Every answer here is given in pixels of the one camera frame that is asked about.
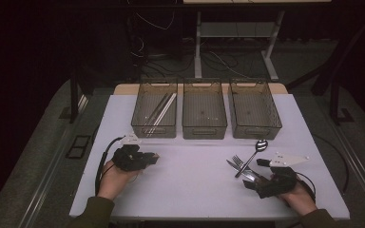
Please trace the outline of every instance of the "hand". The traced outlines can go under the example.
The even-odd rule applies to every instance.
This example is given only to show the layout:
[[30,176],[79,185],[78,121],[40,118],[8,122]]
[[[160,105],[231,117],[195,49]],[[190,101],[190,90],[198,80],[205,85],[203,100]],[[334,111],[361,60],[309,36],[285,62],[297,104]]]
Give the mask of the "hand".
[[97,196],[114,200],[124,190],[129,180],[136,177],[141,171],[125,172],[116,167],[113,161],[108,161],[103,168],[103,172],[105,173],[102,176]]
[[279,198],[287,201],[301,216],[305,216],[318,209],[306,189],[299,182],[296,183],[292,191],[280,194]]

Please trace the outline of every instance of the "white tabletop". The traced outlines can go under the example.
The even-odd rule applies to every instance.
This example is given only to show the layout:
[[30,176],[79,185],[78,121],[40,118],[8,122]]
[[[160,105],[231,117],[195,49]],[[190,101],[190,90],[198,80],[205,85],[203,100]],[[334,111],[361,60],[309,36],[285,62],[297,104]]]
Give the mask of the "white tabletop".
[[[294,97],[274,94],[283,128],[268,148],[256,159],[272,159],[276,152],[309,156],[310,160],[292,168],[309,177],[317,187],[317,206],[325,208],[335,219],[348,219],[349,210],[324,163]],[[89,197],[94,196],[96,171],[108,144],[132,132],[130,125],[136,95],[110,97],[96,141],[90,152],[84,175],[70,215],[80,215]],[[230,123],[227,97],[224,97]],[[115,200],[112,217],[116,219],[205,219],[205,220],[280,220],[296,217],[277,198],[260,199],[246,189],[236,171],[226,160],[239,155],[247,160],[254,153],[256,140],[236,140],[228,125],[224,140],[184,140],[181,126],[183,98],[178,97],[177,138],[143,139],[142,152],[156,152],[158,162],[151,165]],[[114,143],[107,159],[116,148]],[[267,167],[250,164],[265,177]]]

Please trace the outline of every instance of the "dark background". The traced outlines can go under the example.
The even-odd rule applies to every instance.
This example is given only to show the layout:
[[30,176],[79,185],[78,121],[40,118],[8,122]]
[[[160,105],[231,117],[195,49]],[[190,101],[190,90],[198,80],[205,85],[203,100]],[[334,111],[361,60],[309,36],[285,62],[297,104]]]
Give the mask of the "dark background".
[[[365,6],[365,1],[334,3],[342,2]],[[0,1],[0,190],[53,94],[71,73],[79,75],[85,93],[95,86],[113,86],[137,78],[129,54],[127,14],[63,14],[51,6],[42,1]],[[204,14],[210,19],[212,15]],[[364,21],[365,8],[361,7],[289,9],[279,39],[341,40],[352,36]],[[174,47],[179,37],[193,36],[189,29],[193,25],[195,13],[179,14],[172,31],[164,34],[172,37],[170,43],[163,45]],[[132,31],[156,40],[150,30],[139,25]],[[115,71],[128,77],[114,78]],[[338,74],[365,110],[365,32]]]

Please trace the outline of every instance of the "olive green sleeve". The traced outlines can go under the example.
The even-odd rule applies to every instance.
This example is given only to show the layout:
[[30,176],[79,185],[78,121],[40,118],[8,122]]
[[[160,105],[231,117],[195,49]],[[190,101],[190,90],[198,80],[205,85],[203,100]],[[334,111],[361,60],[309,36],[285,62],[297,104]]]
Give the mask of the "olive green sleeve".
[[107,228],[113,208],[112,200],[100,197],[89,198],[85,211],[72,220],[67,228]]
[[325,209],[318,209],[300,218],[304,228],[337,228],[336,221]]

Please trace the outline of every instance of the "silver fork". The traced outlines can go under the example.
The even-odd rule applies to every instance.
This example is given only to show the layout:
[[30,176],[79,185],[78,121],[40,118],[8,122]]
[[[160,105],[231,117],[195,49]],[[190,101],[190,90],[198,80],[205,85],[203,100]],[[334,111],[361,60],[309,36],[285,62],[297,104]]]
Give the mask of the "silver fork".
[[[233,162],[236,165],[238,165],[239,167],[241,167],[242,165],[244,165],[244,162],[237,155],[233,156]],[[260,175],[259,173],[255,172],[254,170],[252,170],[248,165],[247,165],[247,167],[245,167],[244,170],[253,173],[255,176],[257,176],[257,178],[264,178],[262,175]]]

